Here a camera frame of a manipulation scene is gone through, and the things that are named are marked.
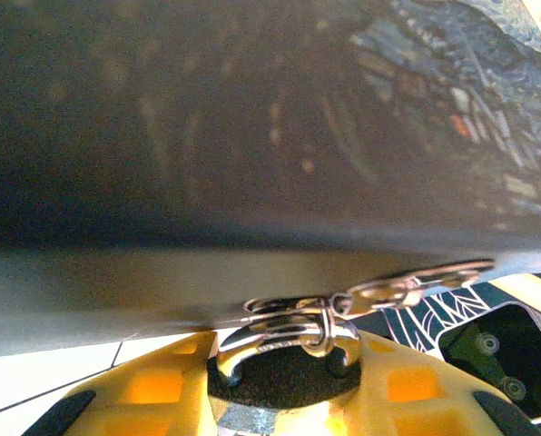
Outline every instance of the black rubber pad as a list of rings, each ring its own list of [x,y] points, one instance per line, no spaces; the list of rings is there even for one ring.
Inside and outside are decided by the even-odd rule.
[[[504,436],[541,436],[541,430],[515,404],[484,391],[473,395]]]
[[[208,394],[226,401],[269,409],[292,409],[326,401],[359,386],[359,362],[345,377],[327,371],[328,358],[309,356],[301,347],[265,352],[242,363],[241,383],[222,383],[216,359],[208,360]]]
[[[63,398],[23,433],[23,436],[63,436],[95,398],[95,391],[83,391]]]

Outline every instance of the yellow plastic base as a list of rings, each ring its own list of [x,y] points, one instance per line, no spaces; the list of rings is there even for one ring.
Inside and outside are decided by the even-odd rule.
[[[342,411],[330,415],[326,401],[314,409],[324,412],[310,420],[312,429],[293,422],[273,434],[502,436],[471,393],[506,399],[500,391],[408,347],[361,337],[361,385]],[[97,395],[66,435],[215,436],[206,374],[215,338],[196,333],[78,386],[68,395],[90,389]]]

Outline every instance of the yellow plastic part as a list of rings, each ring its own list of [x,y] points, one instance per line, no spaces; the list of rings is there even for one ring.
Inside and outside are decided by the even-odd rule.
[[[317,424],[314,436],[502,436],[471,392],[507,400],[503,393],[426,354],[370,333],[361,337],[361,384],[342,407],[325,401],[309,408],[324,415],[307,420]],[[215,436],[206,374],[215,338],[196,333],[78,386],[68,395],[97,395],[66,435]],[[288,427],[274,434],[310,430],[308,423],[303,432],[297,422]]]

